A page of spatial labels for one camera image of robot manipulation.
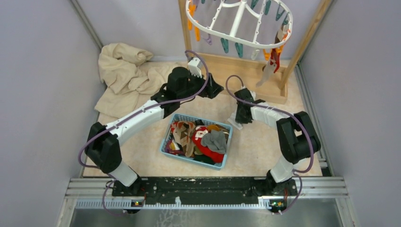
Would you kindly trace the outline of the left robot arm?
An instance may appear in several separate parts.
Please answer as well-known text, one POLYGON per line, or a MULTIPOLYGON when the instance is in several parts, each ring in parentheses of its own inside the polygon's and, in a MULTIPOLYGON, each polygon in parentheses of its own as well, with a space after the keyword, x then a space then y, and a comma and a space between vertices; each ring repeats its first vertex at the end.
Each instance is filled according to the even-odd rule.
POLYGON ((182 102, 196 96, 213 99, 223 90, 211 73, 197 77, 184 67, 176 67, 167 82, 142 107, 108 125, 93 124, 81 153, 96 168, 119 181, 125 192, 135 196, 142 189, 141 178, 123 162, 120 146, 137 132, 168 117, 182 102))

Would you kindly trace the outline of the grey sock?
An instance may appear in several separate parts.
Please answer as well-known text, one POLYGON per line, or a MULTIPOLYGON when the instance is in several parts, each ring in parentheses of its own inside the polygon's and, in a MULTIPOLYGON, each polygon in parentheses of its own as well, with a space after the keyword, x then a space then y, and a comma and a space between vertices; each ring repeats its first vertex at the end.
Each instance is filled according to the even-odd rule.
POLYGON ((227 138, 228 134, 226 134, 224 131, 212 130, 202 137, 201 145, 208 147, 211 151, 218 154, 226 154, 227 138))

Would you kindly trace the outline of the beige red dotted sock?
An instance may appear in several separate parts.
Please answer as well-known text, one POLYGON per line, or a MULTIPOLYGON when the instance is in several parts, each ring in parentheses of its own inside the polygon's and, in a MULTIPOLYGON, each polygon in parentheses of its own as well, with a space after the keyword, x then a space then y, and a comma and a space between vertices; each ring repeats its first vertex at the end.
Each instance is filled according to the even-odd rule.
POLYGON ((256 87, 262 86, 270 76, 274 75, 280 68, 280 57, 277 49, 272 49, 266 65, 262 68, 261 80, 256 83, 256 87))

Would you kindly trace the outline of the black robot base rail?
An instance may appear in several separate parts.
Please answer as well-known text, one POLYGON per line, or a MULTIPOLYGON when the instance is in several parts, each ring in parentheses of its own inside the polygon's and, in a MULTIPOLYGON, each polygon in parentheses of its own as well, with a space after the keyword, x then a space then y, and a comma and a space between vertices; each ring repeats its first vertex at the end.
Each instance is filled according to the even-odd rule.
POLYGON ((144 197, 145 204, 173 204, 179 198, 183 205, 256 204, 258 197, 283 199, 297 195, 295 180, 273 183, 265 177, 142 177, 139 183, 126 187, 112 186, 112 196, 144 197))

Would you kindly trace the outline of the brown beige sock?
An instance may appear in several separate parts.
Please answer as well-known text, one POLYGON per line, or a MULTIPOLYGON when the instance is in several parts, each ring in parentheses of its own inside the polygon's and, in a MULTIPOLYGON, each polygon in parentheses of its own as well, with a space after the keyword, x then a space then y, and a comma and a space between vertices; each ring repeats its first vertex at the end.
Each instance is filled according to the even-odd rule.
POLYGON ((275 43, 280 43, 286 39, 289 32, 289 24, 282 25, 280 29, 277 31, 275 36, 275 43))

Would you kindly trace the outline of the white sock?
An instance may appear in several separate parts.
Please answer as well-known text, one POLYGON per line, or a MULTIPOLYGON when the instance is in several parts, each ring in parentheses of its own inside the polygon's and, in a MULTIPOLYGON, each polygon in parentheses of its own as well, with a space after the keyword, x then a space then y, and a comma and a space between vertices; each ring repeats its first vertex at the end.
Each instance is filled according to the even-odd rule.
POLYGON ((238 123, 236 120, 236 110, 232 112, 230 117, 227 119, 227 121, 234 126, 236 129, 241 130, 243 128, 241 123, 238 123))

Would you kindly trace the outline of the red santa sock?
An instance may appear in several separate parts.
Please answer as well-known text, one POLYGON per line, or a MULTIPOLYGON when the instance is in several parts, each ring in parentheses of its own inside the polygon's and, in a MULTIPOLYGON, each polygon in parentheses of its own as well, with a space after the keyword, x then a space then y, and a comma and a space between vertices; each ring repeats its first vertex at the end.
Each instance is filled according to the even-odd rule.
POLYGON ((211 130, 206 126, 196 126, 191 137, 195 147, 212 163, 222 163, 227 151, 227 140, 223 131, 211 130))

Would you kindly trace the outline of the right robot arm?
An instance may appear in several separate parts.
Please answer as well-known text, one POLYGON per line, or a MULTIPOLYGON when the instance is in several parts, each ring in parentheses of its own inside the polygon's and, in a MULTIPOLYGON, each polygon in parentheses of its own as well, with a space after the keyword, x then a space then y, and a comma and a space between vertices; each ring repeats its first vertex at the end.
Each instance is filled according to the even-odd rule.
POLYGON ((267 172, 266 188, 270 194, 278 195, 284 190, 285 182, 292 178, 294 165, 312 158, 321 149, 310 116, 304 111, 291 114, 271 107, 261 99, 254 100, 247 88, 235 92, 234 97, 237 100, 237 123, 260 121, 277 130, 281 157, 267 172))

